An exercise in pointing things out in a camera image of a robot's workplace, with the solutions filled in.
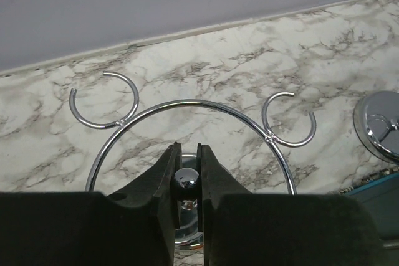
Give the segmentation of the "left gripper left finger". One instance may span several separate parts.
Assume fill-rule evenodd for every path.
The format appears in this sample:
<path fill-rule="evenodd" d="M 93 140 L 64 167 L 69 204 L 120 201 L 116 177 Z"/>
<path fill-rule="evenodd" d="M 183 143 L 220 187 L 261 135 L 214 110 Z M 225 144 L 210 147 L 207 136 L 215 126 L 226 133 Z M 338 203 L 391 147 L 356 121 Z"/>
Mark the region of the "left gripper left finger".
<path fill-rule="evenodd" d="M 117 192 L 4 192 L 2 265 L 172 265 L 181 145 Z"/>

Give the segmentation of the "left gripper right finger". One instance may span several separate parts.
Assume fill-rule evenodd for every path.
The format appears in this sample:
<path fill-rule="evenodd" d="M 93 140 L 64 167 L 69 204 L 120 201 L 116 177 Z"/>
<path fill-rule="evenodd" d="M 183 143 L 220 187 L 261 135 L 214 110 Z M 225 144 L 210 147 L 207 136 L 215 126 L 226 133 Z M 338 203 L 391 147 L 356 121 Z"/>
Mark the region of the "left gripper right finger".
<path fill-rule="evenodd" d="M 378 265 L 370 214 L 340 195 L 256 194 L 198 145 L 205 265 Z"/>

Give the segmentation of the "small chrome wire rack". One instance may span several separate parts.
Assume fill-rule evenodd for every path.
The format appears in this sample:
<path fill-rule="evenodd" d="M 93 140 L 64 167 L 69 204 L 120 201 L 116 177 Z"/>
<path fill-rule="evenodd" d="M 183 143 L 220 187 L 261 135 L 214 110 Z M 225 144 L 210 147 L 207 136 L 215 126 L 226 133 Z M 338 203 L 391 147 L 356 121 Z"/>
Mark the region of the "small chrome wire rack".
<path fill-rule="evenodd" d="M 149 116 L 155 115 L 157 113 L 171 110 L 174 108 L 179 107 L 201 107 L 207 108 L 210 110 L 216 110 L 222 113 L 226 113 L 231 115 L 235 119 L 241 121 L 246 126 L 250 127 L 252 131 L 257 133 L 263 141 L 268 145 L 271 151 L 274 154 L 274 157 L 277 159 L 281 170 L 284 174 L 287 191 L 289 194 L 296 194 L 296 187 L 294 185 L 294 180 L 292 177 L 292 173 L 289 169 L 288 163 L 283 156 L 281 150 L 278 148 L 277 144 L 280 144 L 285 147 L 289 148 L 299 148 L 305 146 L 306 144 L 310 143 L 310 141 L 314 138 L 316 130 L 317 130 L 317 121 L 314 115 L 314 112 L 309 112 L 310 118 L 310 132 L 306 138 L 298 142 L 290 142 L 283 140 L 282 138 L 278 137 L 269 126 L 267 120 L 267 109 L 270 103 L 278 98 L 278 97 L 294 97 L 295 93 L 292 92 L 277 92 L 272 94 L 267 100 L 264 102 L 262 109 L 261 109 L 261 120 L 262 126 L 257 124 L 254 120 L 250 119 L 245 114 L 239 112 L 238 110 L 231 108 L 225 104 L 212 102 L 209 100 L 196 100 L 196 99 L 182 99 L 182 100 L 173 100 L 169 102 L 163 102 L 161 104 L 157 104 L 152 106 L 139 114 L 135 115 L 138 109 L 138 102 L 139 102 L 139 92 L 137 86 L 125 75 L 120 74 L 118 72 L 108 72 L 104 71 L 103 76 L 108 77 L 115 77 L 122 81 L 124 81 L 132 90 L 133 92 L 133 106 L 129 110 L 129 113 L 126 114 L 123 118 L 105 124 L 94 123 L 88 121 L 84 118 L 80 112 L 78 111 L 75 98 L 77 94 L 77 89 L 72 88 L 69 95 L 69 107 L 73 114 L 73 116 L 83 125 L 89 128 L 97 129 L 97 130 L 106 130 L 110 128 L 117 127 L 115 133 L 111 135 L 111 137 L 106 141 L 106 143 L 102 146 L 101 150 L 97 154 L 93 165 L 90 169 L 86 184 L 85 184 L 85 191 L 93 191 L 95 182 L 97 180 L 98 173 L 102 166 L 103 161 L 105 160 L 106 156 L 108 155 L 109 151 L 111 150 L 112 146 L 125 134 L 131 127 L 135 126 L 139 122 L 143 121 L 144 119 L 148 118 Z M 177 191 L 183 191 L 185 198 L 183 198 L 183 209 L 186 210 L 193 210 L 197 208 L 197 216 L 200 215 L 199 212 L 199 204 L 200 200 L 197 199 L 199 196 L 196 196 L 195 199 L 188 199 L 187 192 L 196 191 L 196 188 L 200 187 L 200 171 L 199 170 L 189 170 L 188 167 L 183 168 L 183 170 L 176 171 L 174 176 L 172 177 L 172 186 L 177 187 Z M 175 241 L 175 245 L 177 245 L 178 249 L 185 249 L 186 246 L 190 244 L 190 250 L 194 250 L 194 245 L 191 245 L 194 241 L 200 241 L 200 238 L 203 238 L 203 233 L 199 233 L 199 223 L 198 221 L 198 232 L 193 234 L 190 237 L 185 237 L 181 241 Z"/>

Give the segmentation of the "tall chrome wine glass rack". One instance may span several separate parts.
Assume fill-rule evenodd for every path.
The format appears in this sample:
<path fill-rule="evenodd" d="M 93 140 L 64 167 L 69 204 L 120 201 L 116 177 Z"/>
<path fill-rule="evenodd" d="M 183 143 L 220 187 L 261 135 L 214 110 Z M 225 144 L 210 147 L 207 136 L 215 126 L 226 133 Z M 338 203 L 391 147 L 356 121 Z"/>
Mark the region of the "tall chrome wine glass rack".
<path fill-rule="evenodd" d="M 377 158 L 398 164 L 398 93 L 373 92 L 361 98 L 353 111 L 360 141 Z"/>

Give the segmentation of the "dark grey tray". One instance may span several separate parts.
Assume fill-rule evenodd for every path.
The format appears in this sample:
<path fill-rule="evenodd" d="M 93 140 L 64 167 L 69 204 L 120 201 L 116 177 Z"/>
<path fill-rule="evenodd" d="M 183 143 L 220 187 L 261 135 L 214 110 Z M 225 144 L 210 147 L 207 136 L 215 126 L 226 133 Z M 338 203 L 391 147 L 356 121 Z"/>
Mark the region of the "dark grey tray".
<path fill-rule="evenodd" d="M 344 196 L 361 203 L 376 224 L 387 250 L 398 250 L 398 173 L 356 187 Z"/>

